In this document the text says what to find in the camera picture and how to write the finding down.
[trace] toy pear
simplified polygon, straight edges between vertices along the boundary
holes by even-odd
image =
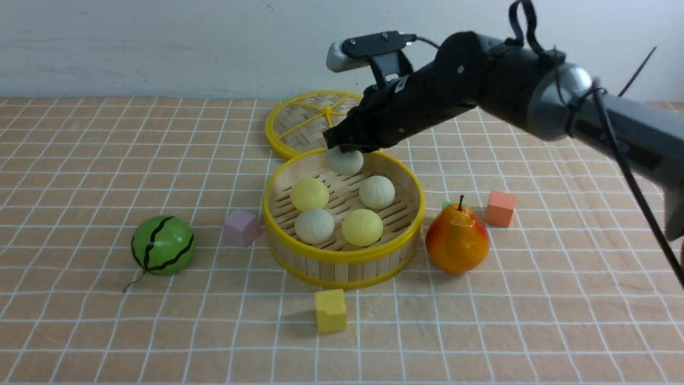
[[[444,272],[463,274],[477,267],[489,253],[484,223],[463,204],[445,205],[425,235],[430,260]]]

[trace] white grid line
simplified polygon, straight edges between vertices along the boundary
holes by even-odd
[[[226,108],[226,116],[224,116],[224,124],[225,124],[225,120],[228,116],[228,112],[231,110],[231,104],[233,104],[233,100],[228,102],[228,107]],[[216,156],[216,150],[218,149],[218,141],[220,140],[220,138],[221,138],[220,136],[218,136],[216,138],[217,143],[214,147],[214,152],[213,152],[213,155],[211,157],[211,160],[209,161],[209,168],[210,169],[211,169],[211,163],[213,162],[213,159]],[[208,179],[209,179],[209,173],[207,173],[205,175],[205,181],[202,185],[207,184]],[[190,219],[191,226],[194,226],[195,217],[197,215],[197,208],[200,207],[200,201],[202,200],[202,194],[203,193],[204,193],[204,190],[201,190],[199,195],[197,196],[197,202],[195,205],[195,210],[192,212],[192,217]],[[167,196],[167,201],[168,201],[168,197],[170,197],[170,196],[171,196],[171,192],[169,191],[169,195]],[[209,269],[209,278],[207,279],[207,285],[205,286],[205,293],[204,293],[204,296],[202,297],[202,303],[200,304],[200,309],[197,312],[197,319],[195,320],[195,324],[192,326],[192,335],[190,336],[190,347],[191,348],[194,346],[195,335],[197,334],[197,326],[200,323],[200,319],[202,317],[202,311],[204,310],[205,304],[207,302],[207,295],[209,294],[209,288],[211,287],[211,279],[213,278],[214,267],[216,266],[216,260],[218,259],[219,250],[220,250],[220,248],[216,247],[216,251],[214,252],[213,261],[211,262],[211,269]],[[163,309],[163,305],[159,307],[159,311],[161,311],[162,309]],[[185,370],[183,370],[183,383],[185,383],[187,381],[187,372],[190,369],[191,363],[192,363],[192,350],[187,355],[187,362],[185,363]]]
[[[242,148],[242,156],[245,155],[245,149],[248,146],[248,141],[249,141],[249,137],[250,137],[249,132],[251,131],[251,129],[252,129],[252,122],[250,121],[248,133],[245,134],[245,143],[244,143],[244,147]],[[242,159],[240,159],[240,161],[237,165],[237,170],[239,171],[241,167],[242,167]],[[233,189],[235,189],[236,185],[237,185],[237,177],[233,181]],[[233,198],[234,197],[235,197],[235,194],[231,194],[231,201],[228,203],[228,209],[229,210],[233,207],[232,204],[233,204]],[[249,263],[248,268],[252,267],[253,262],[254,262],[254,245],[252,245],[252,248],[250,250],[250,263]],[[249,276],[249,274],[247,274],[247,276],[245,277],[245,286],[244,286],[244,289],[242,290],[243,296],[242,296],[242,299],[240,300],[240,311],[238,313],[237,320],[235,321],[235,330],[233,330],[233,340],[231,341],[231,348],[233,348],[233,349],[235,348],[235,341],[237,340],[237,333],[238,333],[238,330],[240,328],[240,321],[242,319],[242,310],[245,307],[246,296],[244,294],[247,293],[247,291],[248,291],[249,283],[250,283],[250,276]],[[273,350],[272,354],[275,357],[275,355],[276,355],[275,349]],[[231,361],[228,363],[228,374],[226,376],[226,383],[231,382],[231,375],[233,374],[233,360],[234,359],[235,359],[235,354],[231,354]]]
[[[202,110],[201,110],[201,112],[200,112],[200,115],[202,115],[202,112],[204,112],[204,107],[202,107]],[[197,119],[197,121],[196,121],[196,123],[195,123],[195,128],[197,128],[197,126],[199,125],[199,123],[200,123],[200,120]],[[192,142],[192,138],[194,137],[194,134],[195,134],[195,133],[193,133],[193,134],[190,136],[190,142]],[[187,147],[185,148],[185,153],[183,154],[183,159],[185,159],[185,158],[187,157],[187,152],[188,152],[189,150],[190,150],[190,146],[187,146]],[[180,169],[181,169],[181,164],[179,163],[179,165],[178,165],[178,170],[180,170]],[[173,186],[174,184],[176,184],[176,180],[178,179],[178,175],[179,175],[179,174],[176,173],[176,175],[174,176],[174,179],[173,179],[173,182],[171,183],[171,186]],[[163,205],[164,208],[167,207],[168,200],[169,200],[169,197],[170,197],[170,196],[171,196],[171,194],[166,195],[166,199],[164,199],[164,205]],[[159,316],[161,316],[161,311],[164,309],[164,304],[166,304],[166,299],[168,298],[169,292],[171,291],[171,288],[172,288],[172,286],[173,286],[173,281],[174,281],[174,278],[175,278],[175,277],[176,277],[175,275],[172,275],[172,276],[170,277],[169,282],[168,282],[168,285],[166,286],[166,292],[164,293],[163,297],[161,298],[161,305],[159,305],[159,310],[157,311],[157,316],[155,317],[154,323],[152,324],[152,331],[150,332],[150,345],[149,345],[148,350],[152,349],[152,346],[153,346],[153,344],[154,344],[154,342],[155,342],[155,331],[157,330],[157,322],[158,322],[158,320],[159,320]],[[148,352],[148,353],[145,355],[145,361],[143,361],[142,370],[140,371],[140,376],[139,376],[138,379],[137,379],[138,382],[142,382],[142,379],[143,379],[143,377],[145,376],[145,369],[147,368],[147,362],[148,362],[149,359],[150,359],[150,353]],[[188,359],[187,359],[186,368],[187,368],[187,365],[189,365],[189,363],[190,363],[190,357],[188,357]]]
[[[135,136],[138,137],[138,136],[140,136],[141,133],[142,133],[142,126],[138,129],[137,134]],[[128,148],[127,154],[131,152],[132,148],[133,148],[133,145],[131,145]],[[117,169],[117,172],[121,170],[122,165],[123,165],[123,160],[121,161],[121,163],[119,163],[119,167]],[[109,181],[109,188],[111,188],[112,184],[114,183],[115,178],[112,178],[111,181]],[[130,207],[128,209],[128,212],[126,213],[126,216],[124,218],[124,222],[128,219],[128,216],[130,215],[132,208],[133,207]],[[121,237],[122,232],[123,232],[123,227],[119,230],[119,233],[116,236],[117,239],[119,239],[119,237]],[[111,248],[109,250],[109,253],[107,254],[107,257],[105,257],[105,262],[102,265],[102,271],[99,273],[99,276],[106,269],[107,263],[109,262],[109,258],[111,257],[113,251],[114,251],[114,248]],[[136,275],[137,275],[137,271],[135,273],[131,274],[131,279],[135,278]],[[107,342],[107,349],[105,350],[105,354],[103,355],[102,360],[100,361],[100,366],[98,367],[97,372],[95,374],[95,381],[96,382],[100,378],[100,375],[102,374],[102,369],[105,366],[105,362],[107,361],[107,356],[109,355],[109,350],[111,349],[111,344],[114,342],[114,337],[116,336],[116,329],[119,326],[119,318],[121,317],[121,312],[124,309],[124,304],[126,303],[126,298],[128,297],[130,292],[131,292],[131,290],[126,290],[126,293],[124,293],[123,298],[121,299],[121,302],[119,303],[119,309],[117,309],[117,311],[116,311],[116,319],[114,320],[114,327],[112,328],[111,336],[109,336],[109,341]]]
[[[461,140],[461,143],[463,143],[462,134],[460,133],[460,130],[458,130],[458,126],[456,126],[456,128],[457,128],[459,139]],[[478,201],[480,207],[482,207],[482,198],[481,198],[479,191],[477,191],[477,180],[475,180],[475,174],[473,174],[473,166],[470,163],[468,153],[464,151],[464,154],[465,154],[466,164],[468,165],[468,170],[470,170],[471,178],[473,179],[473,186],[475,187],[475,196],[477,197],[477,201]],[[443,183],[446,186],[447,182],[444,179],[443,179]],[[446,191],[447,191],[447,197],[449,198],[449,200],[451,200],[451,192],[449,191],[448,188],[446,188]],[[473,296],[473,293],[474,293],[473,292],[473,283],[471,282],[470,275],[466,274],[466,281],[468,282],[468,291],[470,294],[471,306],[473,307],[473,314],[475,315],[475,322],[477,323],[477,332],[479,333],[479,342],[482,344],[482,350],[484,351],[484,357],[487,359],[487,367],[489,369],[489,376],[490,376],[490,379],[492,381],[496,381],[497,376],[495,375],[495,372],[494,372],[492,360],[489,358],[489,352],[487,351],[487,344],[484,340],[484,332],[482,331],[482,324],[479,321],[479,315],[477,313],[477,305],[475,304],[475,296]]]
[[[553,154],[552,154],[549,150],[547,150],[547,151],[549,152],[549,156],[551,157],[552,162],[553,162]],[[556,164],[554,164],[554,167],[556,167],[556,169],[557,169],[558,172],[560,173],[560,170],[558,169],[558,167],[557,167]],[[566,182],[565,178],[563,178],[563,182],[565,183],[566,188],[569,189],[570,186],[569,186],[569,184]],[[576,201],[574,200],[574,198],[572,197],[572,194],[568,194],[568,195],[570,196],[570,198],[573,199],[574,206],[577,207],[577,206],[578,206],[578,205],[577,205],[577,202],[576,202]],[[544,208],[546,208],[547,205],[546,205],[546,202],[544,201],[544,199],[543,199],[543,197],[542,197],[542,193],[541,193],[541,192],[539,193],[539,198],[541,199],[541,202],[544,204]],[[552,228],[553,228],[553,230],[554,230],[554,232],[555,232],[555,235],[558,237],[558,239],[559,239],[560,242],[562,243],[562,238],[561,238],[561,236],[560,236],[560,234],[559,234],[559,232],[558,232],[558,229],[555,227],[555,223],[554,223],[554,221],[553,221],[553,218],[551,217],[551,214],[549,214],[548,211],[547,211],[547,214],[548,214],[549,220],[551,221]],[[575,274],[575,279],[576,279],[576,281],[577,281],[577,285],[578,285],[578,287],[579,287],[579,290],[581,291],[581,293],[582,293],[583,295],[585,295],[586,292],[585,292],[584,288],[582,287],[581,280],[579,279],[579,275],[577,274],[577,272],[576,272],[576,270],[575,270],[575,266],[574,266],[574,264],[573,264],[572,258],[570,257],[570,254],[568,254],[567,249],[565,250],[565,256],[566,256],[566,258],[567,258],[567,260],[568,260],[568,263],[569,263],[569,265],[570,265],[570,267],[571,267],[573,273]],[[594,322],[596,323],[596,322],[597,322],[597,317],[596,317],[596,315],[595,315],[595,313],[594,313],[594,309],[592,308],[592,304],[591,304],[591,302],[589,301],[589,298],[588,298],[588,297],[586,298],[586,301],[587,301],[587,305],[588,305],[588,307],[589,307],[590,314],[591,314],[591,316],[592,316],[592,320],[594,320]],[[620,366],[618,365],[618,363],[615,361],[615,357],[614,357],[613,353],[610,351],[610,347],[608,346],[608,343],[607,343],[606,340],[605,340],[605,336],[603,335],[603,331],[602,331],[600,328],[598,328],[598,334],[599,334],[599,336],[601,337],[601,342],[603,343],[603,346],[606,348],[606,350],[607,350],[608,353],[609,353],[610,360],[612,361],[613,365],[615,366],[615,369],[618,371],[618,374],[620,375],[620,379],[621,379],[622,381],[624,381],[624,374],[622,373],[622,370],[620,370]]]

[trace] toy watermelon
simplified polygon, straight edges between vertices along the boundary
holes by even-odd
[[[144,273],[172,275],[192,261],[195,235],[192,227],[175,216],[153,216],[135,229],[131,252]]]

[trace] yellow steamer rim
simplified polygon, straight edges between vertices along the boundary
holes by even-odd
[[[301,94],[276,106],[266,118],[266,139],[283,160],[325,147],[323,131],[341,122],[360,96],[338,90]]]
[[[276,261],[290,274],[314,286],[364,288],[386,281],[413,259],[422,241],[425,195],[419,180],[400,161],[381,152],[364,155],[361,171],[341,175],[326,166],[324,149],[287,160],[273,174],[263,195],[266,239]],[[366,208],[358,199],[359,182],[384,175],[395,185],[396,198],[388,208],[374,210],[384,224],[381,239],[370,247],[347,244],[341,236],[345,215]],[[303,177],[322,180],[330,189],[328,211],[335,220],[332,238],[321,245],[300,242],[294,231],[299,211],[292,207],[289,190]]]

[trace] yellow bun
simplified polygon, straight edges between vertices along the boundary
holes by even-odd
[[[315,178],[300,179],[290,190],[290,201],[299,211],[325,208],[328,200],[330,200],[328,187]]]
[[[342,221],[342,237],[354,246],[366,247],[380,239],[382,228],[380,215],[359,208],[347,214]]]

